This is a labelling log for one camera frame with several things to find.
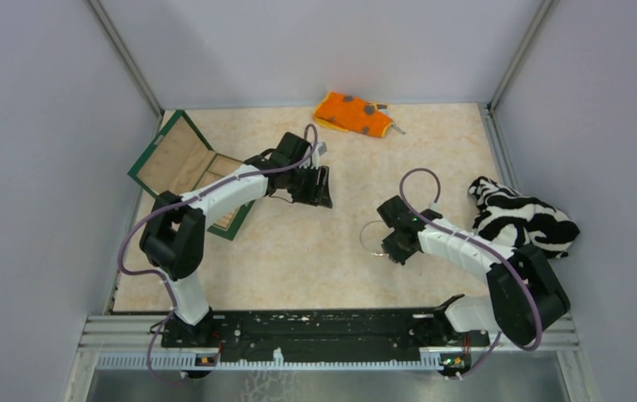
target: speckled tabletop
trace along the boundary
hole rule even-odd
[[[286,131],[302,134],[312,122],[312,107],[188,111],[219,152],[244,160],[274,147]],[[486,287],[445,260],[418,253],[401,266],[370,255],[361,247],[362,227],[379,219],[377,206],[398,193],[411,168],[427,167],[443,185],[439,211],[470,228],[476,209],[466,189],[478,176],[497,179],[483,122],[476,104],[392,105],[390,114],[407,134],[384,138],[320,128],[331,168],[333,209],[258,200],[234,241],[212,234],[205,239],[197,275],[214,309],[347,308],[435,306],[458,293],[483,295]],[[409,201],[425,209],[436,186],[430,176],[414,174],[405,186]],[[150,212],[144,194],[139,218]],[[388,234],[382,224],[363,234],[379,251]],[[150,267],[131,242],[126,266]],[[121,278],[116,311],[167,310],[165,288],[155,276]]]

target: green box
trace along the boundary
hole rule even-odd
[[[176,111],[128,175],[153,197],[170,190],[175,194],[202,188],[223,178],[242,162],[217,153],[185,111]],[[224,215],[208,232],[233,240],[254,202]]]

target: white wall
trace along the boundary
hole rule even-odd
[[[539,0],[103,0],[161,106],[489,101]]]
[[[0,401],[60,400],[154,128],[84,2],[0,2]]]
[[[581,226],[555,269],[604,400],[637,400],[637,2],[563,0],[497,117],[522,189]]]

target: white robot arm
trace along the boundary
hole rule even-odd
[[[318,142],[315,152],[310,148],[308,141],[287,132],[276,149],[245,161],[223,179],[226,183],[213,183],[180,195],[170,192],[159,195],[154,210],[194,200],[150,220],[141,237],[141,250],[151,264],[167,274],[177,300],[175,314],[188,327],[198,326],[210,312],[199,278],[194,275],[203,258],[207,228],[227,213],[277,189],[287,190],[294,203],[332,208],[329,168],[318,165],[326,145]],[[301,159],[306,161],[298,168],[276,172]],[[174,229],[172,224],[179,225]]]
[[[488,285],[489,296],[463,296],[445,307],[453,331],[503,331],[513,342],[527,345],[536,336],[536,320],[544,330],[569,310],[567,295],[536,247],[514,249],[495,244],[451,224],[432,209],[421,213],[432,222],[426,224],[399,196],[383,203],[378,213],[393,229],[383,240],[383,250],[392,261],[404,265],[416,252],[436,255]],[[533,303],[505,261],[526,283]]]

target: orange cloth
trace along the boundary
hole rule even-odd
[[[313,111],[313,119],[326,128],[378,138],[384,137],[392,125],[392,119],[380,112],[376,104],[336,92],[328,92]]]

